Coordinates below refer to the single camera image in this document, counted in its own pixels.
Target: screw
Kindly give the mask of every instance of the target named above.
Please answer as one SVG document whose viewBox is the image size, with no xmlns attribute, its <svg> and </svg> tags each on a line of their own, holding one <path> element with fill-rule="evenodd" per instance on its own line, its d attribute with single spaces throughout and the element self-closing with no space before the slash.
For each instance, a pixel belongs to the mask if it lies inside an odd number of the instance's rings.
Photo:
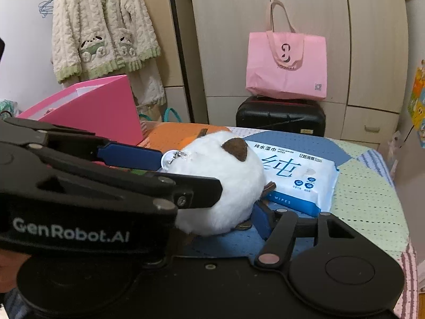
<svg viewBox="0 0 425 319">
<path fill-rule="evenodd" d="M 184 204 L 186 204 L 186 197 L 185 196 L 181 196 L 180 198 L 177 199 L 177 206 L 179 208 L 184 206 Z"/>
<path fill-rule="evenodd" d="M 215 270 L 217 268 L 216 264 L 205 264 L 207 270 Z"/>
<path fill-rule="evenodd" d="M 278 255 L 273 253 L 264 253 L 258 257 L 258 260 L 262 264 L 273 265 L 273 264 L 277 264 L 280 258 Z"/>
<path fill-rule="evenodd" d="M 159 210 L 173 210 L 176 207 L 169 200 L 165 200 L 162 198 L 155 198 L 153 203 Z"/>
<path fill-rule="evenodd" d="M 34 143 L 32 143 L 32 144 L 28 144 L 28 147 L 29 147 L 30 149 L 36 149 L 36 150 L 39 150 L 39 149 L 41 149 L 41 148 L 43 147 L 43 145 L 40 145 L 40 144 L 34 144 Z"/>
<path fill-rule="evenodd" d="M 168 184 L 176 184 L 174 182 L 174 180 L 170 179 L 169 177 L 164 177 L 164 176 L 158 176 L 157 179 L 163 183 L 168 183 Z"/>
</svg>

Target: pink shopping bag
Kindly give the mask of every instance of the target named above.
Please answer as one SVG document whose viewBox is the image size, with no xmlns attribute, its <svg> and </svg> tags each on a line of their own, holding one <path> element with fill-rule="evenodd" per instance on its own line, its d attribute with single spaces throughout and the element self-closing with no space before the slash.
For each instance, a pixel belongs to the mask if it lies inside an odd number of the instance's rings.
<svg viewBox="0 0 425 319">
<path fill-rule="evenodd" d="M 137 145 L 143 140 L 126 75 L 74 84 L 18 117 L 90 131 L 123 144 Z"/>
<path fill-rule="evenodd" d="M 271 30 L 271 9 L 281 6 L 291 32 Z M 282 2 L 267 8 L 267 31 L 249 34 L 246 89 L 276 99 L 326 98 L 326 39 L 297 33 Z"/>
</svg>

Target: white plush toy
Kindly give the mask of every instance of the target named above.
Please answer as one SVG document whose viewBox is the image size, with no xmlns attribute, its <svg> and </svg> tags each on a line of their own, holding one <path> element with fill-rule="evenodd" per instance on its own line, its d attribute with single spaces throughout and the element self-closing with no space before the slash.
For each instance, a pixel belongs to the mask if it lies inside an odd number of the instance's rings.
<svg viewBox="0 0 425 319">
<path fill-rule="evenodd" d="M 247 220 L 266 184 L 263 164 L 246 142 L 220 131 L 195 139 L 167 167 L 168 173 L 214 177 L 223 192 L 211 208 L 179 210 L 176 226 L 202 236 L 229 232 Z"/>
</svg>

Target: striped fabric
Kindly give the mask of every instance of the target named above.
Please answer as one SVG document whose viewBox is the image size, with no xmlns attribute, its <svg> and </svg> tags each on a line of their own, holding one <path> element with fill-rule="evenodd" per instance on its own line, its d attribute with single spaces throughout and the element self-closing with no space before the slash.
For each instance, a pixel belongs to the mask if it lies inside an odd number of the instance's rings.
<svg viewBox="0 0 425 319">
<path fill-rule="evenodd" d="M 416 319 L 418 317 L 418 274 L 416 252 L 411 242 L 397 261 L 403 269 L 406 280 L 394 313 L 401 319 Z"/>
<path fill-rule="evenodd" d="M 9 319 L 23 319 L 29 313 L 16 288 L 4 296 L 3 305 Z"/>
<path fill-rule="evenodd" d="M 394 188 L 393 180 L 390 177 L 390 172 L 384 162 L 382 155 L 373 149 L 367 150 L 365 153 L 362 153 L 357 157 L 357 160 L 362 162 L 369 169 L 374 170 L 379 175 L 381 175 L 392 188 Z"/>
</svg>

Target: black suitcase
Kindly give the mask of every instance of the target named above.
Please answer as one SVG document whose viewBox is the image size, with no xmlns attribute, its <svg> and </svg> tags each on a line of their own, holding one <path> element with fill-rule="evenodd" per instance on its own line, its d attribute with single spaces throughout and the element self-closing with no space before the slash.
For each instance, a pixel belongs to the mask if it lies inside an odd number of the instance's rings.
<svg viewBox="0 0 425 319">
<path fill-rule="evenodd" d="M 316 101 L 252 96 L 238 108 L 236 126 L 324 136 L 326 115 Z"/>
</svg>

